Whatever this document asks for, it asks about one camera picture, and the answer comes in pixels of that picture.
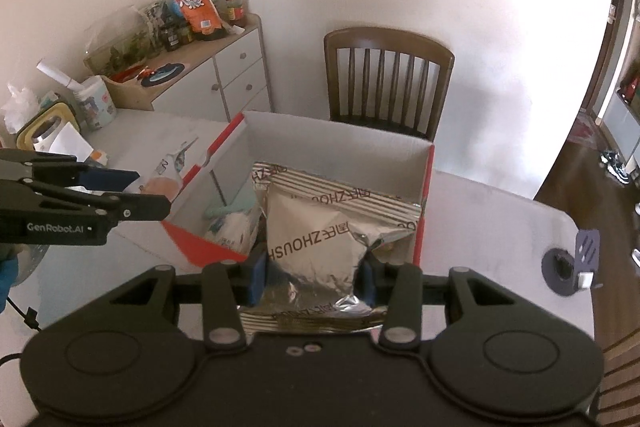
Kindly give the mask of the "blue gloved hand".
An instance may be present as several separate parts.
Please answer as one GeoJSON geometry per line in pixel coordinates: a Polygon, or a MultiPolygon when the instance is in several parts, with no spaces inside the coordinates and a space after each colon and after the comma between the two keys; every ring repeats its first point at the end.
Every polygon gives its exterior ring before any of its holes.
{"type": "Polygon", "coordinates": [[[17,279],[18,260],[14,253],[13,246],[9,244],[1,245],[0,263],[0,311],[6,309],[6,299],[9,291],[17,279]]]}

